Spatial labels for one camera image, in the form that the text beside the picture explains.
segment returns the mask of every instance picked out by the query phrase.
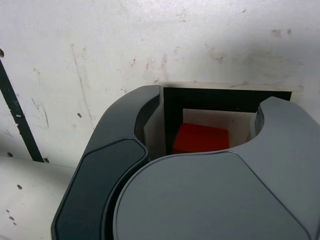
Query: red block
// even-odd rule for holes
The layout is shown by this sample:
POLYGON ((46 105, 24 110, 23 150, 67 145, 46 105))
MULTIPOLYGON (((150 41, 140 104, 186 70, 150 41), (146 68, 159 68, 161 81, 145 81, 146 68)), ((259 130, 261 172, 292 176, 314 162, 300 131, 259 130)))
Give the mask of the red block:
POLYGON ((229 148, 225 129, 183 123, 173 144, 173 154, 201 153, 229 148))

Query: gray curved surface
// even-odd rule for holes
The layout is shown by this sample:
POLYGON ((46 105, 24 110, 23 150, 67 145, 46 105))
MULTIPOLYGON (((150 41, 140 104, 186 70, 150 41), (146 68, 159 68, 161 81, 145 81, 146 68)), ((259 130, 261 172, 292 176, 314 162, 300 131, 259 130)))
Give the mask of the gray curved surface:
POLYGON ((307 240, 308 235, 234 153, 176 155, 125 186, 115 240, 307 240))
POLYGON ((260 104, 264 124, 232 148, 317 239, 320 227, 320 126, 298 105, 270 97, 260 104))
POLYGON ((230 165, 220 171, 217 171, 216 164, 221 162, 222 153, 174 155, 158 159, 131 178, 130 184, 143 174, 144 177, 137 182, 139 184, 134 184, 136 186, 133 188, 127 184, 125 191, 122 191, 114 214, 115 239, 138 239, 135 236, 139 239, 147 239, 146 236, 149 239, 151 236, 152 239, 213 239, 212 235, 206 238, 207 234, 202 234, 204 231, 214 234, 217 239, 248 239, 249 234, 252 234, 249 239, 317 239, 320 226, 320 126, 298 105, 275 97, 263 101, 258 113, 264 121, 260 133, 251 141, 229 149, 241 157, 242 163, 249 167, 247 170, 254 172, 257 176, 255 180, 253 173, 248 174, 245 170, 245 165, 239 165, 240 158, 234 157, 235 154, 231 156, 231 153, 223 153, 224 156, 228 154, 224 162, 230 165), (184 171, 193 174, 193 170, 199 173, 199 178, 206 176, 209 183, 218 181, 220 185, 198 185, 201 180, 185 176, 184 171), (224 175, 234 181, 227 183, 224 175), (252 178, 250 184, 254 187, 247 188, 250 184, 245 184, 243 178, 252 178), (261 188, 257 191, 258 182, 261 188), (168 193, 163 190, 163 195, 159 195, 158 191, 164 189, 163 186, 169 189, 168 193), (232 196, 235 200, 222 199, 220 195, 232 196), (127 196, 136 198, 132 201, 127 196), (175 204, 166 210, 166 205, 172 202, 175 204), (249 218, 242 211, 249 211, 249 218), (221 224, 220 219, 227 221, 221 224))

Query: wall stain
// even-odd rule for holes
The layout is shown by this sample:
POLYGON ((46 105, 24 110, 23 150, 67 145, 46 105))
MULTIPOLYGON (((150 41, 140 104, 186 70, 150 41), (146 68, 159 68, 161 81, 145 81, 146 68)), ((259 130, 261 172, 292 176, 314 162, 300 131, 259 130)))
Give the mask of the wall stain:
POLYGON ((130 64, 130 66, 133 67, 135 64, 136 64, 136 59, 134 58, 134 59, 132 60, 132 63, 130 64))
POLYGON ((247 81, 243 81, 242 83, 234 84, 234 85, 229 86, 229 89, 232 89, 232 88, 235 88, 235 87, 240 87, 240 86, 245 86, 245 85, 248 85, 248 84, 249 83, 247 81))
POLYGON ((214 47, 208 47, 206 44, 205 47, 208 49, 209 57, 213 61, 217 61, 219 64, 222 64, 224 62, 225 57, 227 54, 223 51, 216 51, 214 47))
POLYGON ((6 212, 8 213, 8 215, 9 215, 9 219, 11 220, 11 221, 13 221, 13 224, 14 225, 17 225, 16 223, 15 223, 15 219, 10 215, 10 212, 9 212, 9 210, 6 210, 6 212))
POLYGON ((83 85, 83 79, 82 79, 82 77, 80 75, 80 72, 79 72, 79 66, 78 66, 78 63, 77 63, 76 54, 75 54, 75 50, 74 50, 74 44, 71 44, 70 46, 71 46, 71 51, 72 51, 72 56, 73 56, 76 72, 77 72, 77 75, 78 75, 78 78, 79 78, 79 82, 80 82, 80 86, 81 86, 81 92, 82 92, 82 96, 83 96, 84 105, 85 105, 85 108, 86 108, 86 110, 88 112, 88 115, 90 117, 91 124, 92 124, 92 129, 95 129, 94 122, 93 122, 93 119, 92 119, 92 115, 91 115, 91 112, 90 112, 90 109, 89 109, 87 97, 86 97, 86 94, 85 94, 85 89, 84 89, 84 85, 83 85))
POLYGON ((281 38, 281 29, 273 29, 271 30, 271 36, 274 38, 281 38))
POLYGON ((41 85, 41 84, 42 84, 41 73, 40 73, 37 69, 35 69, 35 68, 33 68, 33 71, 34 71, 34 72, 36 73, 36 75, 37 75, 39 85, 41 85))
POLYGON ((160 68, 163 72, 164 80, 169 81, 169 74, 167 70, 167 54, 163 54, 160 68))
POLYGON ((250 54, 233 57, 235 64, 245 65, 250 72, 270 80, 284 80, 293 77, 304 64, 295 59, 287 59, 272 49, 256 48, 250 54))

